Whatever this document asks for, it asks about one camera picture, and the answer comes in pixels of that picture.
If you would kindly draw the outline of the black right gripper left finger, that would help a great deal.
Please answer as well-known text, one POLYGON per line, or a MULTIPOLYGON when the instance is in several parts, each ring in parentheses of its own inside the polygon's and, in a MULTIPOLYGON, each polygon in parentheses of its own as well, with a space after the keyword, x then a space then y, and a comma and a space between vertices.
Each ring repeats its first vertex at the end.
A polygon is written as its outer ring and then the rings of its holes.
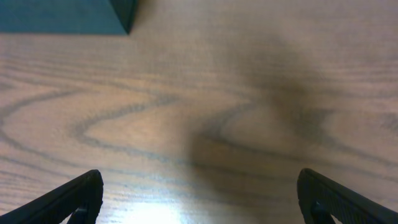
POLYGON ((1 215, 4 224, 95 224, 103 203, 103 180, 90 170, 43 196, 1 215))

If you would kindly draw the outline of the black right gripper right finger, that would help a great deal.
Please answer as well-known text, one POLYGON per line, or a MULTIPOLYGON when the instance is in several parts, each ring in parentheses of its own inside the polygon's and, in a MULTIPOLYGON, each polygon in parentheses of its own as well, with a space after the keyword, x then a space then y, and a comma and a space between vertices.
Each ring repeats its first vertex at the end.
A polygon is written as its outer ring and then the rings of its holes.
POLYGON ((315 172, 302 169, 297 180, 298 204, 306 224, 396 224, 397 212, 363 197, 315 172))

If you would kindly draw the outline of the black gift box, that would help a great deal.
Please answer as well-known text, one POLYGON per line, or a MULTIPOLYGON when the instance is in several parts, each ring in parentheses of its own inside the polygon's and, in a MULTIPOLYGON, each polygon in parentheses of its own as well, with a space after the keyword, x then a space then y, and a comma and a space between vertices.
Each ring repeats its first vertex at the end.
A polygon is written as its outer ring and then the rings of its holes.
POLYGON ((137 0, 1 0, 1 32, 127 35, 137 0))

